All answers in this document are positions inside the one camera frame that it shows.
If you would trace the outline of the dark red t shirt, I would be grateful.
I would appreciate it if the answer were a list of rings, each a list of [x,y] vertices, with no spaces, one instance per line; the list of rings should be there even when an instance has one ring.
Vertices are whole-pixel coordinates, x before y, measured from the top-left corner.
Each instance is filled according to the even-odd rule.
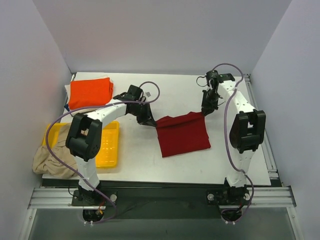
[[[165,116],[156,121],[156,131],[163,158],[211,148],[201,112]]]

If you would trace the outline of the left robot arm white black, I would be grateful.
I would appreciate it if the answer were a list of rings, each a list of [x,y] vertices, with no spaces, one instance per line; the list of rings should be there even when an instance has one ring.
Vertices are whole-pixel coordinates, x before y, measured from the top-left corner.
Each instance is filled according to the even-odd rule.
[[[75,158],[80,177],[78,191],[88,205],[95,206],[101,201],[96,156],[101,148],[103,128],[128,114],[135,116],[139,125],[156,127],[148,101],[150,96],[141,86],[130,85],[126,92],[116,95],[109,103],[97,106],[92,112],[79,112],[73,116],[65,145]]]

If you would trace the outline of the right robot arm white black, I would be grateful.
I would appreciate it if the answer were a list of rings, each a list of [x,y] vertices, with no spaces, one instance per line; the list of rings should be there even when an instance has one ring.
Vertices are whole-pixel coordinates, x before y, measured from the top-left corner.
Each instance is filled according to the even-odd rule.
[[[223,135],[226,154],[231,165],[221,192],[222,200],[233,204],[247,191],[251,160],[264,141],[266,113],[257,110],[239,89],[239,83],[230,73],[210,70],[205,75],[206,89],[202,92],[201,113],[208,116],[224,103]]]

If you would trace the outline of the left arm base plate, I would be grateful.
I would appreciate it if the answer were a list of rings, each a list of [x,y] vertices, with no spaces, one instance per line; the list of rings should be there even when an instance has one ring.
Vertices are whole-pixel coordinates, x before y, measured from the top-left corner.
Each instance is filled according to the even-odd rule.
[[[87,193],[80,192],[79,190],[74,191],[71,205],[76,207],[98,207],[100,205],[108,207],[113,206],[110,201],[106,200],[96,191],[89,191],[89,193]]]

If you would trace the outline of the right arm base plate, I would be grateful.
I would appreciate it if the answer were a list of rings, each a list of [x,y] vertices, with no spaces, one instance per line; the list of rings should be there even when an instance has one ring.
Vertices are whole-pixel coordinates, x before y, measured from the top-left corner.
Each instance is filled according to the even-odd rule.
[[[246,188],[208,189],[205,195],[207,204],[216,206],[243,206],[251,198]]]

